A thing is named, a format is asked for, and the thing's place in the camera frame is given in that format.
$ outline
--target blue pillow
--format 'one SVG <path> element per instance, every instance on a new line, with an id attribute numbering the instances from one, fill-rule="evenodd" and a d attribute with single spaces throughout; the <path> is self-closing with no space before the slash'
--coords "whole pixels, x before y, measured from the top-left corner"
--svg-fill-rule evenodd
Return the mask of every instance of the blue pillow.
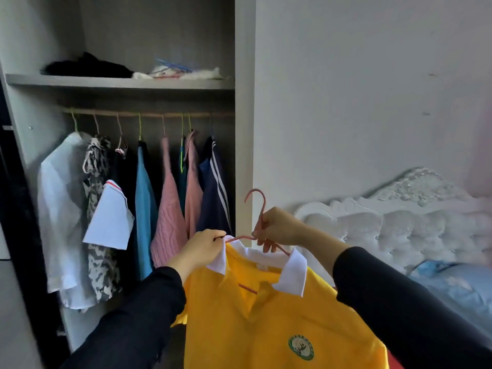
<path id="1" fill-rule="evenodd" d="M 410 278 L 492 339 L 492 269 L 472 264 L 423 262 Z"/>

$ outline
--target person's left hand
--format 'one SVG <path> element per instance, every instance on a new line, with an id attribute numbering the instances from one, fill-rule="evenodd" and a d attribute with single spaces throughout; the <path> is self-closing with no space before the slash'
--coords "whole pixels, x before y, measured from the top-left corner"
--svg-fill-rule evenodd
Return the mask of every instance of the person's left hand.
<path id="1" fill-rule="evenodd" d="M 218 255 L 223 244 L 223 230 L 206 229 L 196 232 L 182 250 L 169 259 L 167 266 L 174 268 L 181 276 L 181 281 L 188 278 L 189 274 L 199 267 L 210 264 Z"/>

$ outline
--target wardrobe shelf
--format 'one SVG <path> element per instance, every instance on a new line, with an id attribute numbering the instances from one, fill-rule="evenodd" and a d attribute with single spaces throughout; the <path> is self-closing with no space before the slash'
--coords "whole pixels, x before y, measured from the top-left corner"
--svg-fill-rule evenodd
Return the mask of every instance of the wardrobe shelf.
<path id="1" fill-rule="evenodd" d="M 6 74 L 11 86 L 45 86 L 58 88 L 150 89 L 150 90 L 234 90 L 232 80 L 119 79 L 77 76 Z"/>

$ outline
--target hand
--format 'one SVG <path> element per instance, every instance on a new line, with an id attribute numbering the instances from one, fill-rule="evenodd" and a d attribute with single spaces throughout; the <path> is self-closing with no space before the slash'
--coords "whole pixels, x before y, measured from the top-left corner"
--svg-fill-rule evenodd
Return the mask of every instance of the hand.
<path id="1" fill-rule="evenodd" d="M 256 228 L 252 235 L 258 239 L 259 246 L 264 246 L 263 252 L 268 252 L 270 248 L 274 251 L 270 241 L 286 246 L 302 245 L 304 234 L 309 229 L 303 222 L 278 207 L 263 214 L 261 226 L 262 229 Z"/>
<path id="2" fill-rule="evenodd" d="M 206 229 L 196 232 L 181 251 L 169 259 L 167 266 L 174 268 L 181 276 L 181 281 L 188 278 L 189 274 L 199 267 L 210 264 L 224 246 L 223 230 Z"/>

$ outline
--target wardrobe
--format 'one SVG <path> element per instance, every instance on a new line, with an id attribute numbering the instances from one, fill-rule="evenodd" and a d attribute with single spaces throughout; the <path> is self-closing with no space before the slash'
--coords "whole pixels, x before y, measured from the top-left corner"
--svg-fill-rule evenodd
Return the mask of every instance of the wardrobe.
<path id="1" fill-rule="evenodd" d="M 227 184 L 236 200 L 236 231 L 251 228 L 252 91 L 254 30 L 247 30 L 248 0 L 1 0 L 0 67 L 9 116 L 36 213 L 40 163 L 74 131 L 66 109 L 131 111 L 120 117 L 126 143 L 136 149 L 141 133 L 152 163 L 162 167 L 160 140 L 179 154 L 181 132 L 197 131 L 200 150 L 213 135 L 220 146 Z M 220 68 L 227 80 L 135 80 L 41 75 L 57 60 L 84 51 L 98 59 L 150 72 L 156 58 L 192 68 Z M 183 114 L 145 117 L 146 112 Z M 197 113 L 212 116 L 197 116 Z M 78 130 L 96 133 L 94 116 L 76 115 Z M 97 116 L 100 134 L 118 143 L 116 117 Z M 70 350 L 79 347 L 118 298 L 85 313 L 60 307 Z"/>

